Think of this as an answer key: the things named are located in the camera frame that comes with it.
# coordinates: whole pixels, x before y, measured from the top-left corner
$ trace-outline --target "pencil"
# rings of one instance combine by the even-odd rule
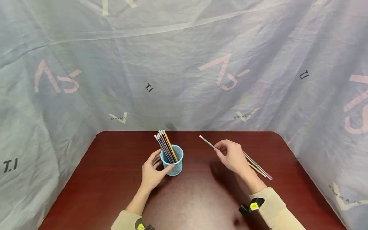
[[[171,143],[170,143],[169,137],[166,135],[165,130],[162,130],[162,132],[163,132],[163,134],[165,135],[165,137],[166,137],[166,139],[167,139],[167,142],[168,142],[168,144],[169,144],[169,146],[170,146],[170,148],[171,148],[171,151],[173,151],[173,154],[174,154],[174,157],[175,157],[176,162],[178,162],[179,160],[178,160],[178,158],[176,157],[176,154],[175,154],[175,151],[174,151],[173,147],[171,146]]]
[[[169,163],[174,163],[173,160],[170,159],[168,153],[166,152],[166,149],[164,148],[164,146],[162,146],[161,142],[159,141],[158,137],[155,135],[155,139],[156,141],[159,143],[160,147],[161,147],[161,150],[164,152],[167,160],[169,161]]]
[[[199,135],[199,137],[202,139],[202,140],[204,140],[207,144],[209,144],[212,148],[215,148],[215,146],[214,145],[212,145],[209,141],[207,141],[204,137],[202,137],[201,135]],[[248,155],[246,155],[246,153],[243,151],[243,155],[245,156],[245,158],[248,160],[248,158],[250,158]],[[266,172],[259,166],[259,165],[257,165],[258,167],[259,167],[259,169],[258,168],[256,168],[254,165],[252,165],[251,163],[249,163],[248,161],[247,161],[247,163],[248,163],[248,165],[252,168],[252,169],[254,169],[255,171],[257,171],[260,175],[262,175],[263,177],[265,177],[265,178],[267,178],[267,179],[269,179],[269,180],[272,180],[272,178],[271,177],[267,177],[265,174],[266,174]]]
[[[170,160],[172,161],[172,163],[175,163],[175,159],[174,159],[174,156],[172,155],[170,149],[169,149],[169,146],[167,145],[167,143],[165,142],[165,139],[161,136],[160,133],[157,134],[162,146],[164,146],[164,148],[166,149],[166,152],[168,153],[169,157],[170,157]]]

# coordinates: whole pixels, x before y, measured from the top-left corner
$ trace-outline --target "wooden table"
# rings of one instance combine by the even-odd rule
[[[142,165],[159,149],[148,131],[99,133],[39,229],[109,230],[133,198]],[[284,200],[307,230],[344,230],[331,207],[283,139],[274,132],[167,132],[184,151],[183,170],[166,176],[153,191],[143,213],[156,230],[268,230],[258,213],[243,218],[241,203],[249,202],[242,181],[226,169],[213,149],[221,139],[240,143],[273,180],[264,181]]]

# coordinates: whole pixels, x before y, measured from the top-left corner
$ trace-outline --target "person's left hand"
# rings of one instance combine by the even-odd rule
[[[161,182],[163,177],[175,167],[175,165],[171,164],[163,170],[157,171],[156,168],[162,163],[160,152],[161,149],[158,149],[152,153],[142,166],[141,187],[145,190],[152,191]]]

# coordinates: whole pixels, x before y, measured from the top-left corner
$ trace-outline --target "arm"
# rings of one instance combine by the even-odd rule
[[[305,230],[303,225],[286,208],[279,195],[257,176],[248,165],[241,146],[230,140],[222,140],[215,144],[215,152],[221,162],[231,171],[238,174],[251,192],[250,199],[259,197],[265,202],[259,213],[271,230]]]
[[[142,216],[144,206],[146,206],[146,202],[150,194],[151,194],[150,190],[140,186],[134,198],[132,199],[132,201],[129,203],[128,207],[125,210],[131,213],[135,213],[139,216]]]
[[[244,171],[239,175],[247,184],[250,199],[264,198],[265,203],[260,207],[259,213],[271,230],[305,230],[303,225],[288,210],[279,195],[257,176],[256,172]]]
[[[111,230],[136,230],[140,229],[142,223],[142,213],[151,191],[161,182],[163,177],[174,167],[169,165],[162,171],[156,168],[162,163],[160,160],[161,149],[150,155],[142,167],[142,182],[128,207],[120,212]]]

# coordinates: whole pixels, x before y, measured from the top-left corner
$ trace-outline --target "gray fabric backdrop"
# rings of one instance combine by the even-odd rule
[[[103,130],[279,133],[368,229],[368,1],[0,1],[0,229],[36,229]]]

